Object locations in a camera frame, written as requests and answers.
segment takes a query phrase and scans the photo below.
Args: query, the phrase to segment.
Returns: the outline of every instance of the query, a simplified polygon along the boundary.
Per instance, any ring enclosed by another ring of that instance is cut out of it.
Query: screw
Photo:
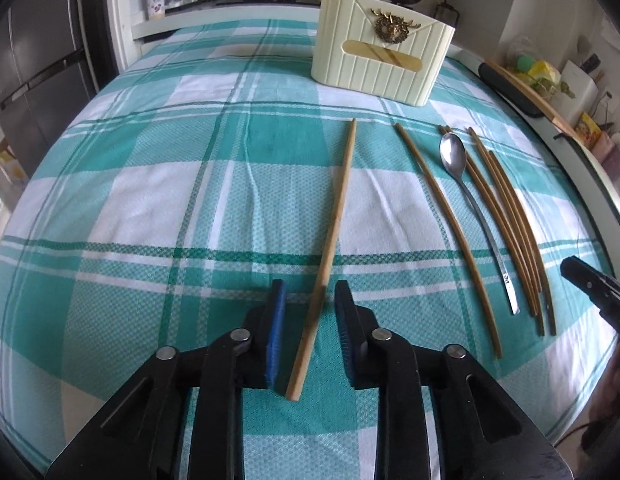
[[[445,351],[450,357],[455,359],[462,359],[466,357],[466,349],[461,345],[450,345],[445,349]]]
[[[156,351],[157,359],[161,361],[169,361],[177,354],[177,351],[174,350],[171,346],[162,346]]]
[[[375,328],[372,331],[372,337],[377,341],[388,341],[392,337],[392,332],[386,328]]]
[[[233,341],[247,341],[250,339],[250,331],[247,328],[235,328],[230,332]]]

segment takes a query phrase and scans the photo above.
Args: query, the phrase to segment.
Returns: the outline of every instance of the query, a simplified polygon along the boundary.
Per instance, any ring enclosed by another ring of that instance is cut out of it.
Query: table
[[[249,19],[179,30],[103,89],[37,170],[0,244],[0,425],[36,468],[158,346],[211,342],[238,326],[275,278],[290,292],[283,391],[352,117],[359,127],[330,292],[345,278],[358,304],[411,343],[468,348],[551,440],[584,406],[614,337],[558,264],[577,254],[607,271],[608,261],[562,168],[453,60],[421,108],[318,85],[310,78],[315,28]],[[502,360],[396,121],[469,240]],[[484,210],[522,306],[510,314],[478,221],[440,165],[436,124],[452,126],[478,161],[464,132],[472,126],[503,162],[541,248],[557,337],[536,335]],[[331,298],[301,401],[254,390],[244,412],[248,479],[372,478],[376,392],[347,384]],[[432,440],[431,455],[436,471]]]

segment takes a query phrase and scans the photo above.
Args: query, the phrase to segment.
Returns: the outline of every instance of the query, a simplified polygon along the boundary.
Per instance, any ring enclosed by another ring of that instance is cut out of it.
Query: white jar
[[[165,16],[165,0],[145,0],[148,10],[148,19],[156,20]]]

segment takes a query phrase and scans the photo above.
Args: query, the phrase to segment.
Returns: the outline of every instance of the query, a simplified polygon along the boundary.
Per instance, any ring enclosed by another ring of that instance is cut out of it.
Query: wooden chopstick
[[[481,300],[485,320],[488,324],[490,339],[492,340],[492,348],[494,349],[494,354],[497,356],[497,359],[501,359],[503,357],[503,350],[501,349],[501,341],[499,340],[499,333],[497,332],[497,324],[494,320],[494,313],[492,311],[492,307],[490,306],[488,293],[486,292],[484,287],[484,280],[481,277],[481,273],[476,266],[476,261],[474,260],[474,256],[472,256],[472,251],[470,250],[470,246],[468,245],[468,240],[466,240],[466,237],[463,235],[461,225],[459,225],[459,222],[457,221],[455,214],[450,207],[450,204],[445,199],[445,195],[443,195],[443,192],[439,188],[439,184],[437,184],[437,181],[434,179],[433,174],[427,167],[426,161],[421,156],[421,153],[417,149],[417,146],[414,144],[414,142],[412,142],[412,139],[410,139],[408,133],[403,129],[403,126],[401,126],[399,123],[396,123],[394,127],[403,138],[403,141],[408,146],[408,149],[411,151],[414,158],[417,160],[417,163],[420,165],[421,170],[423,171],[423,175],[426,178],[427,184],[429,185],[434,195],[437,197],[437,202],[439,202],[439,206],[443,211],[443,214],[445,214],[447,221],[452,227],[452,230],[455,232],[456,241],[461,246],[463,256],[466,257],[466,262],[468,263],[470,273],[472,274],[472,279],[474,280],[474,286],[476,287],[477,293],[479,294],[479,299]]]
[[[445,128],[443,126],[437,126],[437,129],[442,135],[445,135],[448,132],[453,133],[449,126]],[[501,209],[501,205],[494,196],[494,193],[488,185],[488,182],[485,180],[485,177],[477,168],[477,165],[470,153],[468,153],[468,173],[484,199],[485,204],[488,206],[488,209],[490,210],[490,213],[506,242],[508,251],[510,251],[512,261],[514,262],[514,266],[517,269],[517,274],[519,275],[523,285],[523,291],[526,295],[526,299],[528,300],[528,305],[530,306],[530,309],[533,309],[535,293],[532,287],[530,274],[528,273],[528,267],[526,266],[525,260],[523,259],[523,254],[521,253],[521,248],[517,244],[512,228],[508,224],[508,220],[506,219],[503,209]]]
[[[488,170],[488,173],[490,173],[490,176],[492,177],[494,184],[496,184],[497,190],[499,191],[499,196],[501,197],[501,202],[503,203],[505,212],[508,218],[510,219],[510,226],[512,228],[514,237],[516,240],[519,241],[521,253],[526,261],[526,264],[528,266],[528,273],[530,275],[530,278],[532,279],[534,289],[536,290],[532,298],[532,304],[531,304],[531,308],[533,309],[532,314],[537,319],[537,324],[538,324],[540,335],[545,335],[546,329],[544,327],[544,320],[543,320],[543,316],[541,315],[541,305],[539,304],[539,298],[538,298],[538,293],[541,292],[541,283],[538,278],[538,274],[536,273],[536,265],[535,265],[534,257],[532,255],[532,249],[530,248],[528,237],[525,236],[522,222],[520,221],[517,215],[516,207],[512,201],[512,198],[510,197],[510,194],[508,193],[508,190],[506,189],[505,183],[502,181],[501,175],[499,174],[497,169],[493,166],[493,163],[490,160],[490,156],[488,155],[488,150],[485,149],[485,146],[482,143],[481,139],[479,138],[479,136],[476,134],[476,132],[472,128],[468,128],[468,132],[472,136],[472,139],[474,139],[474,142],[476,143],[476,146],[479,150],[479,154],[481,155],[481,158],[484,161],[484,164]]]
[[[514,199],[515,205],[519,210],[519,214],[523,221],[523,226],[526,229],[529,240],[532,242],[533,253],[535,256],[536,268],[539,272],[539,277],[541,279],[541,285],[544,290],[544,297],[546,298],[546,303],[548,304],[548,318],[550,321],[550,334],[556,335],[556,319],[554,317],[554,304],[552,304],[552,292],[550,289],[550,283],[548,282],[548,275],[546,274],[546,266],[544,265],[544,260],[541,257],[541,251],[539,250],[539,246],[536,243],[535,234],[532,231],[532,226],[530,225],[530,221],[528,220],[528,216],[526,215],[525,210],[523,209],[523,205],[517,196],[517,193],[514,191],[514,187],[508,178],[508,175],[503,170],[503,166],[497,156],[490,152],[490,158],[494,163],[494,166],[497,168],[497,171],[501,173],[501,176],[506,184],[506,187],[509,188],[512,198]]]
[[[347,181],[349,180],[350,167],[352,166],[352,155],[354,153],[354,141],[357,136],[357,120],[352,119],[349,134],[347,136],[346,151],[343,156],[343,176],[341,176],[341,186],[334,197],[334,207],[332,216],[328,226],[328,232],[323,245],[323,253],[321,254],[321,263],[319,264],[319,272],[317,273],[314,289],[310,297],[310,306],[305,316],[305,324],[299,348],[296,352],[295,364],[292,368],[290,381],[287,384],[285,397],[289,400],[299,400],[303,383],[308,373],[310,365],[310,357],[316,340],[316,333],[319,328],[319,318],[323,309],[323,301],[325,300],[325,291],[330,281],[330,271],[332,270],[332,261],[334,260],[334,252],[337,247],[337,238],[339,237],[339,227],[341,226],[341,216],[346,203]]]

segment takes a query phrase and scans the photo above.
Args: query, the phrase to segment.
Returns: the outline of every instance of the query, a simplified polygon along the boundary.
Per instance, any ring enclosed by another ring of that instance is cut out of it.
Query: green and white checkered tablecloth
[[[330,290],[346,278],[357,303],[413,344],[468,348],[550,438],[587,400],[613,334],[558,264],[571,254],[602,270],[608,263],[555,159],[453,60],[421,108],[315,83],[315,29],[245,20],[178,31],[101,91],[37,170],[0,244],[0,424],[37,468],[158,346],[192,349],[235,328],[274,278],[290,291],[282,389],[352,117],[359,128]],[[500,361],[463,256],[395,121],[469,239]],[[485,210],[522,306],[510,314],[486,238],[440,166],[435,124],[455,128],[479,160],[463,132],[473,126],[503,161],[542,250],[558,337],[536,335]],[[348,386],[330,301],[301,401],[260,390],[244,399],[248,479],[372,478],[376,392]],[[433,468],[436,460],[433,452]]]

